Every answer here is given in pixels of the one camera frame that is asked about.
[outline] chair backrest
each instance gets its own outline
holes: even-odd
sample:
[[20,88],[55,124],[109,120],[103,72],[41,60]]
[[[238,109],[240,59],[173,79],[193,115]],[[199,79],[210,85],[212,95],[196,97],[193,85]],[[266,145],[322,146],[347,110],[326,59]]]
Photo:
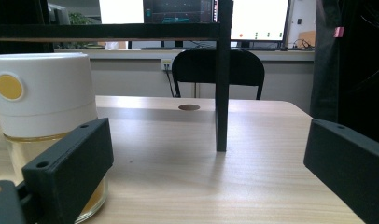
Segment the chair backrest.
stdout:
[[[173,60],[172,75],[177,97],[180,97],[178,82],[216,83],[216,50],[180,52]],[[243,49],[230,50],[230,85],[257,86],[259,100],[264,77],[264,66],[255,54]]]

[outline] wall outlet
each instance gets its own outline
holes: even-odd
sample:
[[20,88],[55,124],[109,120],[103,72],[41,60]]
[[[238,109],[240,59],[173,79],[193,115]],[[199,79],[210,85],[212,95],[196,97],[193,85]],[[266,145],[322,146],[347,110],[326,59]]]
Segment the wall outlet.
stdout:
[[161,59],[161,70],[165,71],[172,71],[172,59]]

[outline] wooden table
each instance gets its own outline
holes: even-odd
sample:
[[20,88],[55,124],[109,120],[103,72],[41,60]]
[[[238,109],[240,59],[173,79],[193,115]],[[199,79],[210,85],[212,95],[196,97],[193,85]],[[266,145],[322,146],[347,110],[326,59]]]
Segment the wooden table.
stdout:
[[[96,100],[115,162],[85,223],[363,223],[304,167],[311,118],[291,103],[230,100],[227,152],[216,152],[213,99]],[[15,180],[1,129],[0,179]]]

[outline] yellow liquid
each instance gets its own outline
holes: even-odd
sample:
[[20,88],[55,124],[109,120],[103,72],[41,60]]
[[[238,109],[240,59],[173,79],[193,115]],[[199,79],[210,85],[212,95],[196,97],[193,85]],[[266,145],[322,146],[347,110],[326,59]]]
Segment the yellow liquid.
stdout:
[[[18,181],[21,182],[23,180],[21,168],[27,164],[27,162],[31,161],[40,153],[61,140],[65,135],[66,133],[62,133],[53,136],[37,138],[14,138],[6,136],[7,148]],[[95,214],[105,202],[107,192],[108,186],[107,181],[104,177],[88,200],[88,203],[85,205],[84,209],[76,220],[76,223],[80,223]]]

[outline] yellow circle label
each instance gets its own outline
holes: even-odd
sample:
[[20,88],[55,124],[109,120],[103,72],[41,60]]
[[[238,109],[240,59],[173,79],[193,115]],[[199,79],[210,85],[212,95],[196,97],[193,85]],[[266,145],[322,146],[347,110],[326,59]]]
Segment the yellow circle label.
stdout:
[[23,88],[17,78],[11,75],[0,76],[0,94],[10,100],[21,97]]

